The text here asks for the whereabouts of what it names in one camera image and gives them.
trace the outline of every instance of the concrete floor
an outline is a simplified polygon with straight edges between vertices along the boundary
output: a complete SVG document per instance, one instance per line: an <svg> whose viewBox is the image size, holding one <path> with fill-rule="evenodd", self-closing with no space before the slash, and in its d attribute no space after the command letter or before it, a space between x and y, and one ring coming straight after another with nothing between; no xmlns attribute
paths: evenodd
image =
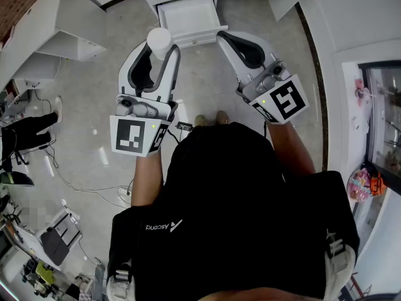
<svg viewBox="0 0 401 301"><path fill-rule="evenodd" d="M291 73L297 73L310 107L293 121L309 150L318 171L322 162L321 112L315 70L310 49L299 17L292 9L280 22L274 20L267 0L219 0L217 11L221 23L229 29L247 31L266 38L283 59ZM113 153L110 149L109 115L115 112L117 75L127 55L157 24L145 0L127 0L107 10L108 50L86 62L62 60L54 85L45 98L63 99L63 121L55 127L54 144L59 171L75 187L99 189L127 186L135 169L135 158ZM174 98L180 100L176 120L193 122L197 114L213 120L218 110L225 110L236 120L263 133L263 118L235 93L237 80L233 69L216 44L181 50L181 62ZM43 103L44 112L49 108ZM41 104L35 98L28 112L41 115ZM179 132L171 127L172 132ZM175 141L169 135L162 144L165 175ZM49 173L39 150L26 155L30 165L14 170L27 173L35 187L14 188L11 194L26 209L22 219L36 231L46 225L61 208L61 200L81 216L81 245L93 260L108 261L113 216L122 208L108 204L94 193L80 193L65 186ZM99 192L113 204L127 206L116 190ZM61 265L68 278L79 273L92 275L94 265L83 259L76 246Z"/></svg>

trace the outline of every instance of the black pants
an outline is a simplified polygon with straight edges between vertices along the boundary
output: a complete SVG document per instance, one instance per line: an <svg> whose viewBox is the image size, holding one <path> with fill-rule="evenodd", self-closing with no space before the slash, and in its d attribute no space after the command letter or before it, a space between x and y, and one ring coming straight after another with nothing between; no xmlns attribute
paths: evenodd
<svg viewBox="0 0 401 301"><path fill-rule="evenodd" d="M3 159L12 151L22 151L50 142L50 133L37 135L43 129L57 122L57 114L51 113L42 117L28 117L21 119L2 129L3 132Z"/></svg>

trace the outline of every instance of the black and white tag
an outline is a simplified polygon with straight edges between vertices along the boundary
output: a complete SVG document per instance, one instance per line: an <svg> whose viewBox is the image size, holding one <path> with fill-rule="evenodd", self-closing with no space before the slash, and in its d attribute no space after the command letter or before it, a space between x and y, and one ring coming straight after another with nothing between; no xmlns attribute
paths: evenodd
<svg viewBox="0 0 401 301"><path fill-rule="evenodd" d="M294 83L289 81L270 93L284 120L294 116L306 107L301 95L295 88Z"/></svg>
<svg viewBox="0 0 401 301"><path fill-rule="evenodd" d="M118 120L116 149L120 151L142 153L145 122L138 120Z"/></svg>
<svg viewBox="0 0 401 301"><path fill-rule="evenodd" d="M157 151L162 143L163 137L167 131L167 129L169 128L168 125L166 124L160 124L159 126L159 130L156 133L156 137L152 143L152 146L149 150L149 152L154 152Z"/></svg>
<svg viewBox="0 0 401 301"><path fill-rule="evenodd" d="M259 113L263 115L265 119L267 119L271 123L278 123L277 119L275 119L266 109L264 109L260 104L254 103L252 105Z"/></svg>

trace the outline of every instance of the black t-shirt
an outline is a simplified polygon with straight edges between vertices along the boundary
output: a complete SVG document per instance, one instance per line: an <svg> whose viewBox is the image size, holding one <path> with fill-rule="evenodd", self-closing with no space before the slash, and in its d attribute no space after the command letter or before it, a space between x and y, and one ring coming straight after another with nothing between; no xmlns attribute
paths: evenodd
<svg viewBox="0 0 401 301"><path fill-rule="evenodd" d="M284 182L263 136L200 127L177 146L154 204L115 216L108 271L132 258L138 301L258 287L323 298L330 226L357 251L339 173Z"/></svg>

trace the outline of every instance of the skin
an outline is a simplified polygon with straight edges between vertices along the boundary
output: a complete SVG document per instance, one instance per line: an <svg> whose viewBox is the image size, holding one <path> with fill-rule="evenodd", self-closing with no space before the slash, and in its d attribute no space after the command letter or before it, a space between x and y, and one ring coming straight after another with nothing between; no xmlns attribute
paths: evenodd
<svg viewBox="0 0 401 301"><path fill-rule="evenodd" d="M290 124L271 125L268 128L274 151L286 177L314 174L312 159ZM137 157L133 179L131 206L152 204L163 186L162 156ZM221 291L199 301L314 301L316 299L295 295L275 288L255 288L245 291Z"/></svg>

